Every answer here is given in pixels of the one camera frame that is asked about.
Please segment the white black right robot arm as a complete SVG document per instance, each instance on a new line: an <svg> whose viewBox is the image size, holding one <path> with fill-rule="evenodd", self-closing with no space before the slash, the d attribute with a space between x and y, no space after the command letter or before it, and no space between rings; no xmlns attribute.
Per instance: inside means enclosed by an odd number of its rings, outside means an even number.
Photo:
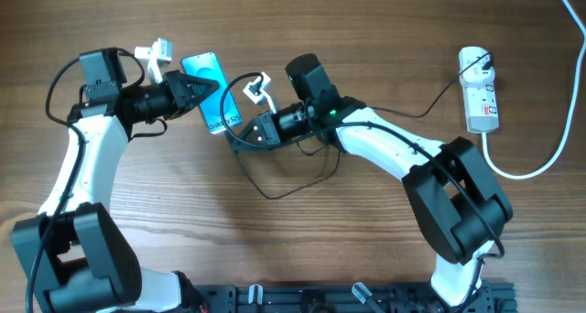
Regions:
<svg viewBox="0 0 586 313"><path fill-rule="evenodd" d="M448 144L410 133L373 107L341 96L318 57L296 57L285 67L298 103L259 114L226 137L234 153L269 151L312 137L362 157L398 179L418 227L436 252L430 280L434 302L464 312L483 291L487 259L505 255L500 240L513 210L477 146L458 137Z"/></svg>

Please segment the Galaxy S25 smartphone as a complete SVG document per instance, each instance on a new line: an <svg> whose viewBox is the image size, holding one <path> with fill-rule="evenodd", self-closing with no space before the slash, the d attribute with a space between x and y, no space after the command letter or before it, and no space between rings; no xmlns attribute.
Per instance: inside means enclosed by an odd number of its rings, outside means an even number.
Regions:
<svg viewBox="0 0 586 313"><path fill-rule="evenodd" d="M225 127L221 119L220 100L228 82L216 54L210 51L186 57L181 60L180 65L188 75L218 82L219 89L203 101L199 109L212 135L223 132Z"/></svg>

